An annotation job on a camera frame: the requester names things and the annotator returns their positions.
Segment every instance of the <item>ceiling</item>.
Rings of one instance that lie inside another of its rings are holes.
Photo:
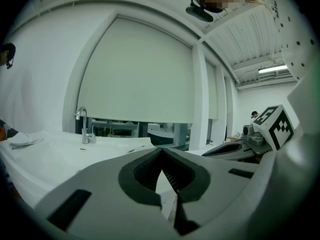
[[[30,0],[13,29],[54,8],[57,1],[60,0]],[[198,42],[207,43],[224,62],[238,89],[296,83],[288,70],[259,74],[259,69],[284,64],[271,11],[264,5],[238,3],[219,14],[210,12],[214,21],[207,23],[186,13],[191,0],[141,1],[152,2],[179,15],[180,22],[197,33]]]

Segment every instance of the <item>faucet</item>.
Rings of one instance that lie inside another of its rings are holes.
[[[84,106],[80,107],[75,113],[75,119],[80,120],[81,113],[83,113],[83,126],[82,126],[82,143],[88,144],[90,141],[92,143],[96,142],[96,126],[92,126],[91,134],[88,133],[87,128],[87,110]]]

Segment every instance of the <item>roller blind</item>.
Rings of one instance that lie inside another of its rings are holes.
[[[189,47],[150,26],[117,18],[89,60],[77,105],[92,118],[192,123],[194,92]]]
[[[205,64],[209,85],[209,119],[218,119],[218,92],[215,69],[207,61]]]

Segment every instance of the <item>fluorescent light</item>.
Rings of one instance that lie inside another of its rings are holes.
[[[259,70],[259,74],[272,72],[272,71],[277,71],[277,70],[286,70],[286,69],[288,69],[288,67],[286,65],[274,66],[274,67],[269,67],[269,68],[265,68],[265,69],[260,69]]]

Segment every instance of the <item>person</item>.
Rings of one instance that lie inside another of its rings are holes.
[[[259,114],[258,114],[258,112],[257,111],[253,111],[252,113],[251,113],[251,118],[257,118],[259,116]]]
[[[6,65],[10,69],[14,63],[13,59],[16,54],[16,46],[13,43],[6,43],[0,48],[0,66]]]

